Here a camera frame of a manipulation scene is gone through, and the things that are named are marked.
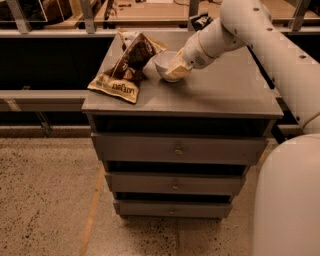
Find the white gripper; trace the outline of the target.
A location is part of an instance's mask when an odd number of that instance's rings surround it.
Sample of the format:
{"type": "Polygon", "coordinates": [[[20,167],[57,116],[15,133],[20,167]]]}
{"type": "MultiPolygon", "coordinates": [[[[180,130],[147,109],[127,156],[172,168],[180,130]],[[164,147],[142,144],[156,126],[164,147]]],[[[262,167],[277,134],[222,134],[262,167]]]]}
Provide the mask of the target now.
{"type": "Polygon", "coordinates": [[[214,61],[202,49],[199,41],[199,33],[193,34],[175,56],[169,61],[165,78],[179,80],[188,76],[191,70],[203,69],[214,61]]]}

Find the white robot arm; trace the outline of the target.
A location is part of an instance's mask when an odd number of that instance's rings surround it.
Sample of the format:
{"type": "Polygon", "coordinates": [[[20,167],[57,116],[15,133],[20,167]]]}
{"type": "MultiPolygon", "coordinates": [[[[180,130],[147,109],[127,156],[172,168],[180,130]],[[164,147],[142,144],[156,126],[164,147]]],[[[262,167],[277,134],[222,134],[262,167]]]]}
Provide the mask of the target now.
{"type": "Polygon", "coordinates": [[[172,78],[249,47],[302,128],[264,161],[256,188],[253,256],[320,256],[320,64],[279,32],[260,0],[223,0],[169,64],[172,78]]]}

